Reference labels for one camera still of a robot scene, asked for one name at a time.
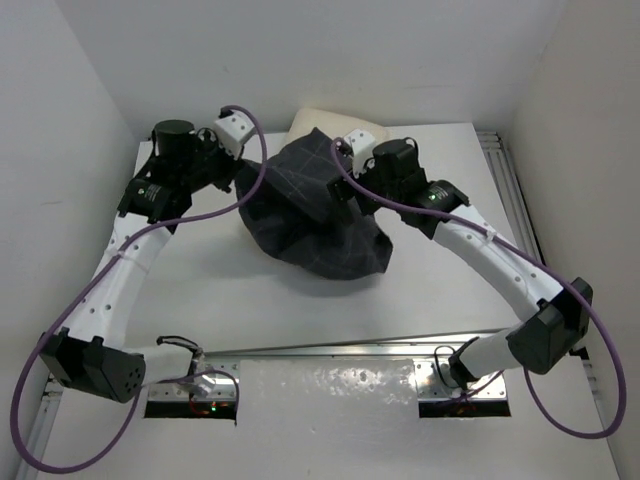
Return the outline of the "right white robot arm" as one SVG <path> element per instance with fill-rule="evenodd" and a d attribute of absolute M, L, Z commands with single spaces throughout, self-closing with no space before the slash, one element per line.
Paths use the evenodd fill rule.
<path fill-rule="evenodd" d="M 476 271 L 514 311 L 518 324 L 474 337 L 448 358 L 440 379 L 465 390 L 483 376 L 522 367 L 548 373 L 588 331 L 593 290 L 581 278 L 563 286 L 486 222 L 469 198 L 447 180 L 429 180 L 417 143 L 396 139 L 375 146 L 360 171 L 355 147 L 335 140 L 330 153 L 339 169 L 327 185 L 341 220 L 354 221 L 382 207 L 448 249 Z"/>

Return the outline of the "dark plaid pillowcase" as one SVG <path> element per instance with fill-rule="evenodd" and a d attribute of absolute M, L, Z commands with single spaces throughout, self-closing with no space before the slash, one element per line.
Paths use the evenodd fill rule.
<path fill-rule="evenodd" d="M 239 208 L 258 247 L 270 257 L 329 280 L 383 274 L 393 243 L 372 216 L 348 203 L 342 223 L 327 184 L 340 176 L 331 140 L 315 128 L 271 157 L 258 191 Z"/>

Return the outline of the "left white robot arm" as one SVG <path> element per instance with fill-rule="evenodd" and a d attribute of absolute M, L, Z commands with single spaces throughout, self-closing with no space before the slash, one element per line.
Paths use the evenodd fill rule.
<path fill-rule="evenodd" d="M 185 120 L 154 126 L 149 157 L 119 201 L 95 286 L 41 350 L 64 387 L 127 403 L 144 384 L 189 372 L 193 354 L 184 347 L 125 348 L 127 325 L 152 264 L 176 232 L 172 219 L 183 217 L 203 188 L 230 192 L 254 132 L 229 110 L 201 130 Z"/>

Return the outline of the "cream pillow with bear print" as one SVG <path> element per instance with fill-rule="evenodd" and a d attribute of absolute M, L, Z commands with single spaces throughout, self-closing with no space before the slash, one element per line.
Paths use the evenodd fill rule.
<path fill-rule="evenodd" d="M 378 143 L 390 138 L 389 131 L 381 125 L 358 117 L 304 107 L 295 114 L 291 127 L 284 137 L 283 146 L 308 135 L 314 128 L 318 128 L 331 139 L 346 137 L 356 129 L 371 133 Z"/>

